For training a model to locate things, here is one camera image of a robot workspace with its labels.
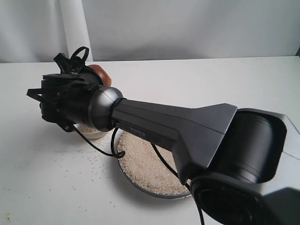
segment white bowl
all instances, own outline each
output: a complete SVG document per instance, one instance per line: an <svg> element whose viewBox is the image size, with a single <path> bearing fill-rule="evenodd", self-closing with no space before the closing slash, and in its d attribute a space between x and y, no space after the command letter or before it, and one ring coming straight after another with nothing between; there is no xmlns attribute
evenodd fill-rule
<svg viewBox="0 0 300 225"><path fill-rule="evenodd" d="M80 126L83 126L82 124L74 124L74 126L78 129ZM100 137L103 137L105 135L105 132L102 131L96 131L92 133L82 133L83 136L85 136L88 139L97 139Z"/></svg>

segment white curtain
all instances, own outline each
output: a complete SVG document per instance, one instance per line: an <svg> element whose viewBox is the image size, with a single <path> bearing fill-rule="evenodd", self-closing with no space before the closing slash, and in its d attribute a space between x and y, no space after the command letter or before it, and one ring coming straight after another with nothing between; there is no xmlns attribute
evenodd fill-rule
<svg viewBox="0 0 300 225"><path fill-rule="evenodd" d="M0 0L0 62L295 55L299 0Z"/></svg>

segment wire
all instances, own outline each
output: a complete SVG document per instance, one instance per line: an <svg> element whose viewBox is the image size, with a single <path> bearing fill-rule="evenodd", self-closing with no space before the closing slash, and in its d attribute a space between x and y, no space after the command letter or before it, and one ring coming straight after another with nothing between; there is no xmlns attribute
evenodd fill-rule
<svg viewBox="0 0 300 225"><path fill-rule="evenodd" d="M115 153L114 151L114 147L113 147L113 144L114 143L114 139L115 139L115 136L116 136L116 133L118 131L118 129L116 128L114 131L113 131L113 134L112 134L112 141L111 141L111 149L112 149L112 154L110 153L107 153L105 151L102 151L100 148L96 147L92 142L89 141L89 139L87 139L75 126L73 126L73 129L90 145L92 146L94 149L96 149L97 151L101 152L102 154L106 155L106 156L110 156L110 157L116 157L116 158L122 158L124 157L125 155L125 152L118 152L118 153Z"/></svg>
<svg viewBox="0 0 300 225"><path fill-rule="evenodd" d="M155 153L157 154L158 158L160 159L160 161L162 161L162 163L178 178L178 174L176 173L175 170L173 170L173 168L165 161L165 159L163 158L163 156L160 154L160 152L158 151L156 145L152 144L152 147L155 151ZM186 188L188 189L189 192L191 192L190 186L186 183L185 184ZM202 209L197 205L198 211L199 211L199 216L200 216L200 222L201 225L205 225L204 223L204 217L203 217L203 213L202 213Z"/></svg>

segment orange object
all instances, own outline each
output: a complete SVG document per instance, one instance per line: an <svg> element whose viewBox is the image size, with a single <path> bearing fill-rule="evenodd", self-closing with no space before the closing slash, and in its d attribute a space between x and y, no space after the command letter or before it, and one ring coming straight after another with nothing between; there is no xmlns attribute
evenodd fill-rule
<svg viewBox="0 0 300 225"><path fill-rule="evenodd" d="M89 65L88 67L93 69L96 72L96 74L98 74L100 76L100 78L102 79L102 82L105 86L110 87L112 85L112 79L105 72L105 70L103 70L103 68L101 66L92 64L92 65Z"/></svg>

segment white table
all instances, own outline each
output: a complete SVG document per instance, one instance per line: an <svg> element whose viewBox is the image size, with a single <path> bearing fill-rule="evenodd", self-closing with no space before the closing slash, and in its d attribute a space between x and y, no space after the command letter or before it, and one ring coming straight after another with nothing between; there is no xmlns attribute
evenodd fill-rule
<svg viewBox="0 0 300 225"><path fill-rule="evenodd" d="M287 114L300 128L299 57L99 65L128 99L184 107L230 103ZM0 64L0 72L0 224L200 223L192 198L170 201L141 193L115 159L101 156L92 165L90 157L98 152L41 119L38 102L26 90L39 88L41 75L58 73L56 64ZM109 137L101 144L106 151L108 143Z"/></svg>

